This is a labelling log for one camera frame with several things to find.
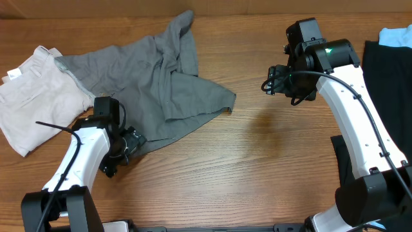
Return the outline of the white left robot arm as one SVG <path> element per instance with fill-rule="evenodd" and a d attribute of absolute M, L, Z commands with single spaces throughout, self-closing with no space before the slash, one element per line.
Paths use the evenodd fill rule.
<path fill-rule="evenodd" d="M 71 143 L 57 171 L 21 202 L 25 231 L 136 231 L 132 220 L 101 221 L 91 189 L 98 171 L 112 177 L 145 137 L 109 117 L 79 119 L 65 130 Z"/>

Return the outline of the grey shorts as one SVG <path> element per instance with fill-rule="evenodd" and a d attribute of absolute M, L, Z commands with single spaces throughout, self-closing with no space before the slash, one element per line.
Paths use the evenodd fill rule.
<path fill-rule="evenodd" d="M 193 19 L 193 11 L 187 10 L 156 36 L 55 61 L 90 97 L 110 96 L 124 105 L 126 124 L 147 139 L 136 157 L 170 145 L 234 108 L 234 92 L 198 75 Z"/>

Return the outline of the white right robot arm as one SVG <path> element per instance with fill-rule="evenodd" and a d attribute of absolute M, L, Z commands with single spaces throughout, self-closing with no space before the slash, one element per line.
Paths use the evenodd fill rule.
<path fill-rule="evenodd" d="M 269 69 L 267 94 L 298 105 L 319 93 L 342 133 L 354 180 L 335 192 L 334 205 L 308 217 L 301 231 L 359 231 L 411 209 L 411 165 L 386 131 L 363 79 L 359 58 L 345 39 L 311 39 L 284 47 L 287 65 Z"/>

